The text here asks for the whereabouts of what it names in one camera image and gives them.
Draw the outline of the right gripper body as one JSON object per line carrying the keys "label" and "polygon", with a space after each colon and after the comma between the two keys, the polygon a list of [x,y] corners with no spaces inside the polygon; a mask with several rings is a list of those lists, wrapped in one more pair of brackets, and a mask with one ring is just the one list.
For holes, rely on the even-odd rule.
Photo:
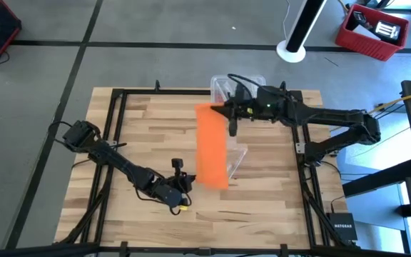
{"label": "right gripper body", "polygon": [[251,121],[259,119],[257,112],[256,100],[252,94],[234,95],[230,98],[230,119],[237,121],[240,119],[250,119]]}

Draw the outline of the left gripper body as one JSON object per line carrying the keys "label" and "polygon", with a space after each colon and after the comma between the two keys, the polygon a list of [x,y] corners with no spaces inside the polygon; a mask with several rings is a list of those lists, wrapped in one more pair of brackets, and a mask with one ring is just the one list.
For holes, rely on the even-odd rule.
{"label": "left gripper body", "polygon": [[183,191],[183,181],[186,179],[187,173],[181,173],[180,176],[171,176],[168,178],[168,184],[179,190],[181,193],[184,193]]}

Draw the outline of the orange elastic bandage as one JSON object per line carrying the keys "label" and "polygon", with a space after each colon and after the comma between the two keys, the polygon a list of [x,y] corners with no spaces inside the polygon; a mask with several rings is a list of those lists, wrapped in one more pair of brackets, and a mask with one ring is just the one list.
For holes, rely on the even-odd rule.
{"label": "orange elastic bandage", "polygon": [[207,188],[228,188],[226,121],[212,107],[219,104],[197,104],[196,112],[196,180]]}

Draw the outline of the clear plastic zip bag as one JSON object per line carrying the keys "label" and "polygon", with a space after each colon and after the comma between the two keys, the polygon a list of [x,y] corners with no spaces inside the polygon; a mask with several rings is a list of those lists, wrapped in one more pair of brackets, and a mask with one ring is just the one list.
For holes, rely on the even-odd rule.
{"label": "clear plastic zip bag", "polygon": [[226,141],[226,147],[226,168],[228,178],[231,179],[247,154],[248,146],[244,143],[238,143],[236,138],[229,138]]}

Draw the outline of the clear plastic storage container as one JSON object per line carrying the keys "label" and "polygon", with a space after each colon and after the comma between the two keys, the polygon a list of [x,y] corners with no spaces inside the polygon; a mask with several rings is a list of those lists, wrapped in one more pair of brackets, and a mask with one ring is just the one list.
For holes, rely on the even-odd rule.
{"label": "clear plastic storage container", "polygon": [[245,81],[243,79],[229,79],[226,75],[215,75],[210,81],[210,102],[213,103],[214,91],[219,91],[223,94],[225,101],[229,99],[229,96],[235,95],[235,89],[237,83],[241,82],[253,95],[253,98],[257,95],[258,86],[254,83]]}

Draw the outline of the black pillar with white base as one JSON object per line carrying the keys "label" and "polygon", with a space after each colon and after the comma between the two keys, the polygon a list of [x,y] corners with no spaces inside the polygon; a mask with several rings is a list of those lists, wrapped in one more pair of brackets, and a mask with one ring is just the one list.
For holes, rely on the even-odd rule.
{"label": "black pillar with white base", "polygon": [[288,63],[299,63],[306,55],[304,47],[327,0],[303,0],[288,37],[276,46],[277,55]]}

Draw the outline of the red plastic crate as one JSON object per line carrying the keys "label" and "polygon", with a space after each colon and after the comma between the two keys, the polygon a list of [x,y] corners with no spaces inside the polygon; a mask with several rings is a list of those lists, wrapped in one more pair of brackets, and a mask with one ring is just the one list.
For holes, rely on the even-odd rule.
{"label": "red plastic crate", "polygon": [[[353,11],[364,13],[367,23],[363,26],[351,23],[350,16]],[[374,34],[374,27],[380,20],[400,26],[401,30],[397,41],[382,40]],[[410,23],[406,19],[363,5],[353,4],[339,27],[335,43],[359,54],[370,56],[380,61],[387,61],[397,51],[405,48],[409,27]]]}

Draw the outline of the small black device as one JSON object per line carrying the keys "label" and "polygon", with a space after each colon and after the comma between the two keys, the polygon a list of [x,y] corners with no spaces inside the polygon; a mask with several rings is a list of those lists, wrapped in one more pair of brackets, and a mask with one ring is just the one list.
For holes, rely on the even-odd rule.
{"label": "small black device", "polygon": [[353,11],[350,16],[350,22],[353,24],[361,24],[363,26],[367,23],[367,19],[361,11]]}

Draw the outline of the black crossbar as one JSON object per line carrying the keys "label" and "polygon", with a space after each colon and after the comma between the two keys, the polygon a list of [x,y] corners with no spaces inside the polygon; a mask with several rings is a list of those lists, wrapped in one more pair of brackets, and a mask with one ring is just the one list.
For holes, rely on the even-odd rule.
{"label": "black crossbar", "polygon": [[0,250],[0,257],[74,257],[97,253],[117,253],[119,257],[130,257],[133,253],[175,253],[211,257],[217,254],[253,257],[274,255],[277,257],[411,257],[408,253],[374,251],[353,247],[313,246],[309,249],[290,249],[286,244],[275,248],[213,248],[213,247],[147,247],[130,246],[123,241],[119,246],[102,246],[98,243],[54,243],[49,246],[10,248]]}

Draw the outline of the white and black device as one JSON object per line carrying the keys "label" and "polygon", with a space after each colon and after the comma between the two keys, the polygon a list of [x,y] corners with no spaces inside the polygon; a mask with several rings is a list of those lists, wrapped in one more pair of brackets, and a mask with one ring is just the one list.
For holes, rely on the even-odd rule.
{"label": "white and black device", "polygon": [[374,34],[387,41],[397,41],[400,35],[400,26],[380,20],[374,27]]}

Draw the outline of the black aluminium table frame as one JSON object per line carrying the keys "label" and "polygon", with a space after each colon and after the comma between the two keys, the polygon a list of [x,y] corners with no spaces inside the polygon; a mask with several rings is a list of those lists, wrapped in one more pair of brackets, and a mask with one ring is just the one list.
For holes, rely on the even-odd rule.
{"label": "black aluminium table frame", "polygon": [[[183,170],[196,171],[195,105],[208,103],[210,92],[200,89],[95,88],[86,118],[123,144],[121,154],[139,166],[173,175],[173,158]],[[127,178],[111,172],[108,200],[97,209],[88,233],[79,241],[99,241],[132,248],[230,249],[236,254],[276,253],[286,245],[303,254],[326,236],[315,212],[305,205],[295,157],[293,132],[282,124],[241,121],[232,149],[246,153],[226,190],[193,184],[192,205],[171,213],[148,201]]]}

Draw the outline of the black Netgear network switch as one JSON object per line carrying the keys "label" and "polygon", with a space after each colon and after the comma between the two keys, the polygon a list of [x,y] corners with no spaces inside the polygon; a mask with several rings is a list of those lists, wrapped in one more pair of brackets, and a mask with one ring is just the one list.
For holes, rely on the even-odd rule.
{"label": "black Netgear network switch", "polygon": [[355,221],[351,213],[327,213],[327,217],[341,239],[357,240]]}

